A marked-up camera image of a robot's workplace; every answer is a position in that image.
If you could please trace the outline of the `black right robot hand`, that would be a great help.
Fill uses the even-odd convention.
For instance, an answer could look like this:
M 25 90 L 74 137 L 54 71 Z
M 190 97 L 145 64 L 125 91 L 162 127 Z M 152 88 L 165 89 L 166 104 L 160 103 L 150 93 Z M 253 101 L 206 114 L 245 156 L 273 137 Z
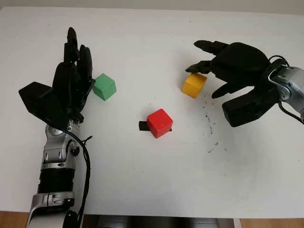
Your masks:
M 255 86 L 259 77 L 270 66 L 270 61 L 262 51 L 240 42 L 226 44 L 219 41 L 198 40 L 194 46 L 215 57 L 189 66 L 186 72 L 202 74 L 212 72 L 216 78 L 226 82 L 213 92 L 212 98 L 234 93 L 247 86 Z

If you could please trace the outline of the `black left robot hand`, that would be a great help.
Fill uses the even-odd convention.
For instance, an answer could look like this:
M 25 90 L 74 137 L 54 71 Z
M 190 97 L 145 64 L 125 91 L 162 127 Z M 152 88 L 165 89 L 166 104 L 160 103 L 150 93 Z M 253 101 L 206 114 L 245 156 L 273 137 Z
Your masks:
M 64 60 L 56 68 L 52 87 L 64 113 L 78 123 L 84 121 L 81 112 L 95 83 L 92 71 L 90 49 L 84 45 L 78 47 L 76 31 L 70 27 L 64 44 Z

